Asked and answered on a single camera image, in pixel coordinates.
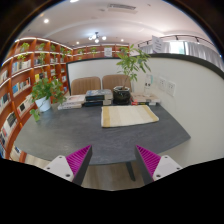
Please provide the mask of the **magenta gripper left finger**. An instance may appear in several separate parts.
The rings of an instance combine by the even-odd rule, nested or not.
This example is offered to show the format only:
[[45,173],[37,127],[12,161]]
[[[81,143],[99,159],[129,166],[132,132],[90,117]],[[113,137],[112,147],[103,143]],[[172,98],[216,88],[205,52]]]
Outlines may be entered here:
[[92,146],[88,145],[68,156],[58,155],[44,169],[76,185],[81,185],[91,157]]

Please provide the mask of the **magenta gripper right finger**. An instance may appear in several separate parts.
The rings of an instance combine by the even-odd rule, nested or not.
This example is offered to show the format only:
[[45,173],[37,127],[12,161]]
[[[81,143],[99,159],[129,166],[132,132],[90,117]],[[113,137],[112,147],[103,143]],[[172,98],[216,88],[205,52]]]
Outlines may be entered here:
[[135,148],[135,156],[145,185],[182,169],[168,155],[159,156],[139,145]]

